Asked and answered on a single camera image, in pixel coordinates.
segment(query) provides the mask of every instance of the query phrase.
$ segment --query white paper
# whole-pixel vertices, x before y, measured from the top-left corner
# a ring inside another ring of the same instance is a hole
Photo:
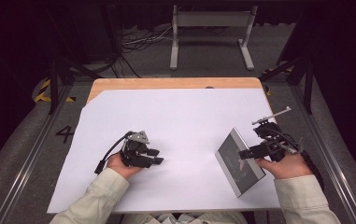
[[[48,213],[84,194],[98,162],[128,131],[145,131],[164,161],[131,177],[113,212],[278,208],[272,175],[236,198],[215,156],[233,127],[250,147],[260,144],[251,123],[271,114],[262,89],[103,91],[81,112]]]

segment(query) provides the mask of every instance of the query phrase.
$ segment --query sleeve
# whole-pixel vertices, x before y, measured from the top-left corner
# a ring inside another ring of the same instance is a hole
[[[84,196],[57,214],[51,223],[106,223],[128,186],[124,177],[106,168],[94,179]]]
[[[287,223],[340,223],[314,175],[276,179],[274,183]]]

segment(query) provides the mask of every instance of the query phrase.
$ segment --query person's left hand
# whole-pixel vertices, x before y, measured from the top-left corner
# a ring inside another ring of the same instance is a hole
[[[131,175],[134,175],[143,170],[143,168],[140,167],[125,166],[124,163],[122,163],[120,153],[117,153],[116,155],[113,155],[108,159],[107,168],[116,171],[117,173],[119,173],[119,175],[122,175],[122,177],[127,180]]]

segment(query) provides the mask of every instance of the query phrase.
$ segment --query printed number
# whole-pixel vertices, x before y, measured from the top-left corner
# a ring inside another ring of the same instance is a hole
[[[71,133],[70,130],[72,130],[72,127],[66,126],[62,130],[57,132],[55,135],[64,135],[64,143],[66,143],[67,138],[69,137],[69,135],[75,134],[75,133]]]

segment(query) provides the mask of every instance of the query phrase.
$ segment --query hand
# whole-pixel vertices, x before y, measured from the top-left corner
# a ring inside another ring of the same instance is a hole
[[[134,175],[143,170],[143,168],[140,167],[125,166],[124,163],[122,163],[120,153],[117,153],[116,155],[113,155],[108,159],[107,168],[116,171],[117,173],[119,173],[119,175],[122,175],[122,177],[127,180],[131,175]]]
[[[256,159],[256,163],[268,170],[276,179],[289,179],[303,175],[312,175],[300,154],[292,155],[285,152],[285,157],[279,162]]]

